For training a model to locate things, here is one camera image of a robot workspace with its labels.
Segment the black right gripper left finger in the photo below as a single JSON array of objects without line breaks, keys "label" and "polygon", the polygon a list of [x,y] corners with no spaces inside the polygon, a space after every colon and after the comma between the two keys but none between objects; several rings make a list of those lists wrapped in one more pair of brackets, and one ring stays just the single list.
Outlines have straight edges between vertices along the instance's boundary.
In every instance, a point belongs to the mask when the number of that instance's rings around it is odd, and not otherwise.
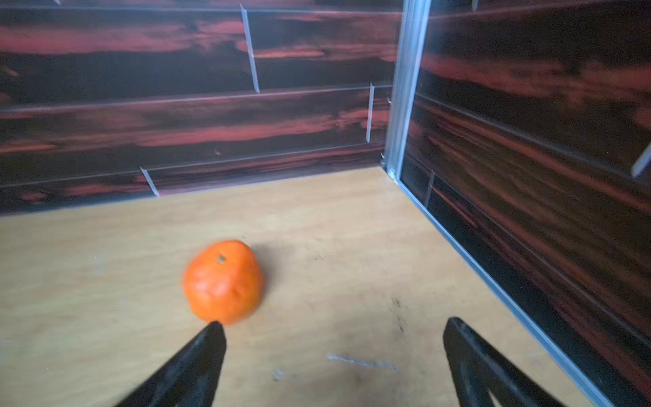
[{"label": "black right gripper left finger", "polygon": [[211,322],[117,405],[213,405],[225,353],[224,327]]}]

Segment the aluminium corner post right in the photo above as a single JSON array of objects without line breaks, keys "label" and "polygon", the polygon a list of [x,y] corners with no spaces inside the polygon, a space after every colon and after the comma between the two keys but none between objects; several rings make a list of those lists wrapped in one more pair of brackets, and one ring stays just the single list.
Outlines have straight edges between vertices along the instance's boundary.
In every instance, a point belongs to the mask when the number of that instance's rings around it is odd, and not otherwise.
[{"label": "aluminium corner post right", "polygon": [[395,182],[400,182],[403,169],[431,4],[427,0],[409,0],[403,4],[392,104],[384,151],[384,169]]}]

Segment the orange mandarin fruit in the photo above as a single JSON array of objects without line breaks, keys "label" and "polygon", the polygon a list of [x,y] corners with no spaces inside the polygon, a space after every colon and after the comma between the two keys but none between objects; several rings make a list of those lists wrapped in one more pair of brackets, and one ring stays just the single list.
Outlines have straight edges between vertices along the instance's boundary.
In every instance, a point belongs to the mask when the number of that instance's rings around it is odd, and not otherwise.
[{"label": "orange mandarin fruit", "polygon": [[186,268],[182,287],[194,315],[225,326],[259,308],[264,275],[251,247],[229,240],[197,255]]}]

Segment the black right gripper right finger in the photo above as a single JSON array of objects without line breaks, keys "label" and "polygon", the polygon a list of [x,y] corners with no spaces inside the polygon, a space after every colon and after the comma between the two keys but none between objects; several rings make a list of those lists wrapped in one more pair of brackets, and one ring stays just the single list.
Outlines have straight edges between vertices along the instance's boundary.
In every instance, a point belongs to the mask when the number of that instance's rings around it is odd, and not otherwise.
[{"label": "black right gripper right finger", "polygon": [[458,317],[448,319],[443,345],[461,406],[561,406]]}]

